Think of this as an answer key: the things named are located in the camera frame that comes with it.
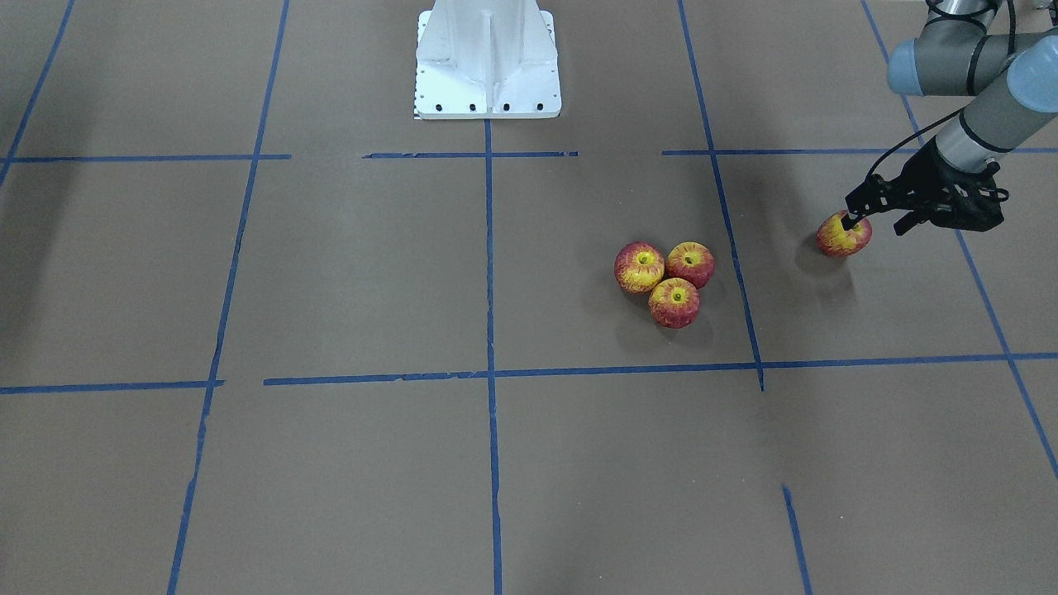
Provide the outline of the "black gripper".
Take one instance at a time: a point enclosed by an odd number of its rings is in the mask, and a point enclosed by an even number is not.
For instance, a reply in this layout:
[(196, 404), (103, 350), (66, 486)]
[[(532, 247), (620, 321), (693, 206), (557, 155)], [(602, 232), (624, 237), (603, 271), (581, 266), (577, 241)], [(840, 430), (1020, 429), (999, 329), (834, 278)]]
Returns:
[(945, 186), (956, 185), (963, 188), (997, 188), (995, 174), (999, 170), (1000, 164), (991, 157), (984, 159), (981, 169), (957, 169), (942, 157), (936, 141), (930, 140), (902, 166), (897, 184), (884, 180), (880, 174), (870, 174), (849, 192), (844, 199), (846, 214), (840, 219), (842, 230), (850, 232), (869, 216), (899, 210), (904, 211), (904, 215), (893, 229), (895, 232), (909, 232), (918, 226), (918, 213), (908, 193), (938, 193)]

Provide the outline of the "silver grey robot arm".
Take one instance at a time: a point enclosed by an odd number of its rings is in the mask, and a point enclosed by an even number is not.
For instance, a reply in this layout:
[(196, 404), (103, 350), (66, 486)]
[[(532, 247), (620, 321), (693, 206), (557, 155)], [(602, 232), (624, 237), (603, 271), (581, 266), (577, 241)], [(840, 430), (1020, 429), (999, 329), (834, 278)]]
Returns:
[(895, 46), (889, 90), (902, 97), (967, 97), (887, 180), (875, 170), (846, 196), (844, 230), (902, 211), (894, 226), (986, 232), (1003, 222), (1009, 193), (995, 184), (1001, 159), (1056, 118), (1056, 30), (989, 33), (998, 1), (930, 1), (922, 34)]

